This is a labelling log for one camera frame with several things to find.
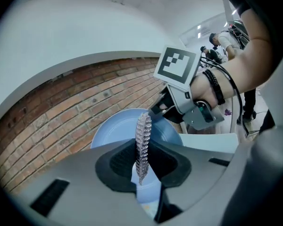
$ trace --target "hand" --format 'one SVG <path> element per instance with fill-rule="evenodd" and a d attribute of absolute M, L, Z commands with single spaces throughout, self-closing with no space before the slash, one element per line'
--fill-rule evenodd
<path fill-rule="evenodd" d="M 218 100 L 211 87 L 207 77 L 200 74 L 195 77 L 191 84 L 191 93 L 193 100 L 205 100 L 209 103 L 211 108 L 215 108 L 218 105 Z"/>

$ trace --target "black bracelet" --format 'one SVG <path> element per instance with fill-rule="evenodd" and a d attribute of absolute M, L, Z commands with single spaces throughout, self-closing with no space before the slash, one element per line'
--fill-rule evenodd
<path fill-rule="evenodd" d="M 225 99 L 223 98 L 223 94 L 220 88 L 220 85 L 218 84 L 218 81 L 215 77 L 215 75 L 210 71 L 210 70 L 206 70 L 204 72 L 202 72 L 207 78 L 209 83 L 211 84 L 215 94 L 216 94 L 216 98 L 218 100 L 218 105 L 222 105 L 225 103 Z"/>

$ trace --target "blue plate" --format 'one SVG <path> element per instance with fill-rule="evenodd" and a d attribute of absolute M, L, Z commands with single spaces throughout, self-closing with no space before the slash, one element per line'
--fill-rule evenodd
<path fill-rule="evenodd" d="M 90 148 L 135 138 L 137 119 L 146 109 L 127 109 L 108 118 L 95 133 Z M 165 119 L 152 122 L 151 139 L 183 145 L 175 128 Z"/>

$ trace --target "human arm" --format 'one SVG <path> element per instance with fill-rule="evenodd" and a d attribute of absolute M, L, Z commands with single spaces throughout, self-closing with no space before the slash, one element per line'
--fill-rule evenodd
<path fill-rule="evenodd" d="M 234 59 L 223 64 L 229 72 L 240 93 L 254 89 L 270 77 L 272 67 L 272 45 L 268 30 L 257 14 L 248 9 L 241 15 L 250 41 L 244 51 Z M 234 96 L 234 90 L 222 72 L 213 69 L 224 98 Z M 194 99 L 204 99 L 212 107 L 217 105 L 215 93 L 205 75 L 197 76 L 191 84 Z"/>
<path fill-rule="evenodd" d="M 222 34 L 220 34 L 218 36 L 218 41 L 219 43 L 221 44 L 221 46 L 223 48 L 225 48 L 226 52 L 227 52 L 227 57 L 228 57 L 228 60 L 232 60 L 235 58 L 235 50 L 233 49 L 230 41 L 228 40 L 228 38 L 226 36 L 223 36 Z"/>

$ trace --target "black pants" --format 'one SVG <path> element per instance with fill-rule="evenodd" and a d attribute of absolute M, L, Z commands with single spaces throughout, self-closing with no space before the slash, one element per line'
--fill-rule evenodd
<path fill-rule="evenodd" d="M 244 93 L 245 98 L 245 112 L 244 117 L 248 118 L 253 114 L 256 104 L 256 89 Z"/>

